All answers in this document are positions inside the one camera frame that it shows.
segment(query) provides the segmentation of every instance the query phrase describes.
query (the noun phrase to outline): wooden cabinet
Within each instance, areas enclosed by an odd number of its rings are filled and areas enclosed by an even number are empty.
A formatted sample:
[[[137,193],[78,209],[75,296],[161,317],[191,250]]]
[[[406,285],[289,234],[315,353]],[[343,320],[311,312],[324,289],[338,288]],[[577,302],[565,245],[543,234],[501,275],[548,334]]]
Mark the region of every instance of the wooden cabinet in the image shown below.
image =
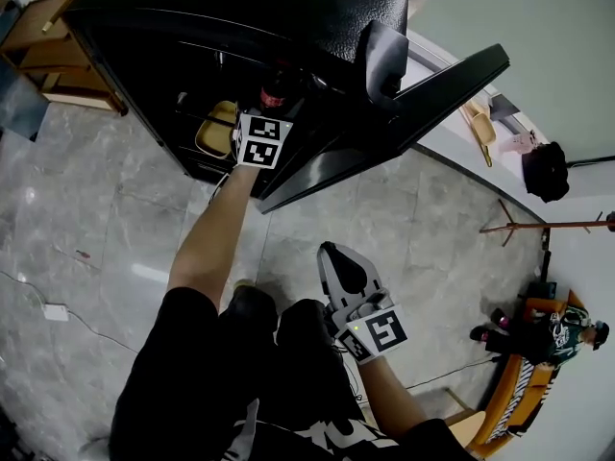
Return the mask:
[[[62,19],[46,26],[67,1],[36,0],[28,5],[0,45],[0,55],[49,101],[124,113],[126,107]]]

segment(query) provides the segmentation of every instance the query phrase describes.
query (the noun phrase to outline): forearm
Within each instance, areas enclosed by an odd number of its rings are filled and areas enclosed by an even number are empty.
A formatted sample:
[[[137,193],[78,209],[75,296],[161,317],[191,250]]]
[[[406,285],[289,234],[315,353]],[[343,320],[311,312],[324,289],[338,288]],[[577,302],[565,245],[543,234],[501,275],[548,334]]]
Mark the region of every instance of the forearm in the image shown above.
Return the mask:
[[[191,287],[220,307],[257,175],[256,167],[238,166],[233,170],[175,256],[168,290]]]
[[[384,357],[359,366],[358,371],[382,433],[393,440],[399,440],[411,428],[428,419]]]

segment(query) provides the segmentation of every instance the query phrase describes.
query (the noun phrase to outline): black sleeve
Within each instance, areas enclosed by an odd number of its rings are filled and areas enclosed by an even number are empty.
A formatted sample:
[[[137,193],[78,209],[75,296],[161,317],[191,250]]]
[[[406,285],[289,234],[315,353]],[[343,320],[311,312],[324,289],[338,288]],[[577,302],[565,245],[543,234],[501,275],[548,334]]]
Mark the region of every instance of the black sleeve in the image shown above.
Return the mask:
[[[443,420],[427,420],[411,429],[399,442],[411,452],[410,459],[473,461]]]
[[[206,406],[203,368],[215,347],[217,317],[196,290],[176,288],[164,297],[115,407],[111,460],[158,459],[192,437],[190,427]]]

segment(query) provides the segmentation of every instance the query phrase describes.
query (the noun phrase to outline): black shoe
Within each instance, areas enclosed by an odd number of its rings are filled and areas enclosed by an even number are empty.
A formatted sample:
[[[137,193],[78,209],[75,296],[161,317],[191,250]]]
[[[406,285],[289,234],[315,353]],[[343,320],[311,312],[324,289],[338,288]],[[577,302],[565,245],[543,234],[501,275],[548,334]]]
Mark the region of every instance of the black shoe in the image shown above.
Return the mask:
[[[483,334],[488,331],[489,331],[489,328],[476,327],[472,331],[470,331],[470,339],[474,340],[475,342],[481,342]]]
[[[491,313],[491,317],[489,319],[491,320],[491,323],[501,329],[508,328],[508,317],[499,307]]]

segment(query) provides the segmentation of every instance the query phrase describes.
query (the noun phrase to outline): person's right arm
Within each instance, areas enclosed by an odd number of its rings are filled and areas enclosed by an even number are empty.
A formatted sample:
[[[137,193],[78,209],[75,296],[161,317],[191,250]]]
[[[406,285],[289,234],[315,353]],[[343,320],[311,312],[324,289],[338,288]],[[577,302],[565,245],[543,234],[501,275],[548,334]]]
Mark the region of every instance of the person's right arm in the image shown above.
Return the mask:
[[[381,432],[400,441],[409,430],[428,418],[397,379],[386,358],[380,356],[358,367],[367,399]]]

